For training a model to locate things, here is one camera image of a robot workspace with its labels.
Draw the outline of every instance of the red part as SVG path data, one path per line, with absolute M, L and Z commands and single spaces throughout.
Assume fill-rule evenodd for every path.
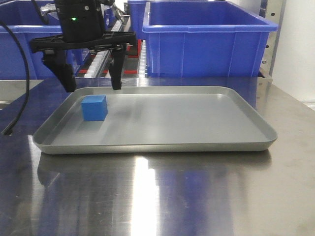
M 130 75 L 130 74 L 137 74 L 138 73 L 138 71 L 136 71 L 136 70 L 125 70 L 124 71 L 124 74 L 128 74 L 128 75 Z

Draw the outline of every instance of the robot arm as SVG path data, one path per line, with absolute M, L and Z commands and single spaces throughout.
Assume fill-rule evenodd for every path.
M 65 50 L 88 48 L 93 53 L 111 50 L 113 62 L 109 67 L 109 73 L 113 89 L 121 89 L 126 44 L 135 44 L 136 38 L 134 32 L 105 31 L 100 4 L 116 8 L 114 1 L 55 0 L 54 2 L 63 34 L 32 39 L 30 41 L 32 52 L 43 52 L 43 64 L 57 76 L 67 92 L 72 92 L 76 88 L 76 83 L 71 65 L 66 64 Z

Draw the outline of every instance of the black cable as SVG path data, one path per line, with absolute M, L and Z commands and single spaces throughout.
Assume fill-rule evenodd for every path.
M 41 12 L 40 12 L 40 9 L 39 9 L 39 6 L 38 6 L 37 3 L 35 2 L 35 0 L 31 0 L 31 2 L 33 3 L 33 5 L 34 5 L 34 7 L 35 7 L 35 10 L 36 10 L 38 16 L 40 17 L 40 20 L 41 20 L 45 25 L 49 24 L 48 19 L 45 19 L 45 17 L 42 16 L 42 14 L 41 14 Z
M 26 73 L 26 92 L 25 92 L 25 100 L 22 104 L 22 107 L 18 113 L 18 115 L 16 116 L 16 118 L 14 118 L 10 124 L 1 132 L 3 135 L 11 135 L 12 134 L 12 129 L 13 127 L 16 125 L 16 123 L 19 121 L 23 110 L 26 107 L 26 104 L 29 100 L 29 94 L 30 94 L 30 70 L 29 70 L 29 64 L 28 61 L 26 59 L 25 53 L 23 51 L 23 48 L 19 42 L 19 40 L 17 39 L 17 37 L 14 35 L 14 33 L 9 29 L 9 27 L 2 21 L 0 21 L 0 25 L 11 35 L 11 37 L 13 38 L 14 42 L 16 43 L 16 45 L 19 48 L 19 51 L 22 55 L 23 58 L 23 62 L 24 62 L 24 66 L 25 66 L 25 73 Z

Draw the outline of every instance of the bin rim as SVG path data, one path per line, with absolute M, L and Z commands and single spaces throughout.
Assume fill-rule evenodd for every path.
M 157 2 L 183 2 L 180 0 L 159 0 Z M 270 20 L 267 20 L 257 14 L 254 14 L 232 2 L 229 1 L 212 1 L 211 4 L 230 4 L 233 5 L 252 17 L 255 17 L 262 22 L 262 25 L 150 25 L 150 7 L 151 3 L 156 4 L 155 1 L 148 1 L 145 7 L 143 17 L 142 31 L 144 33 L 163 33 L 163 32 L 272 32 L 277 31 L 278 25 Z
M 13 33 L 62 33 L 61 26 L 20 25 L 8 27 Z M 7 33 L 7 31 L 0 26 L 0 33 Z

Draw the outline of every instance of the white wall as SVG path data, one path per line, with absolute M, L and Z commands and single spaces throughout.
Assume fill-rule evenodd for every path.
M 298 100 L 315 100 L 315 0 L 287 0 L 272 77 Z
M 228 0 L 253 13 L 259 14 L 261 0 Z

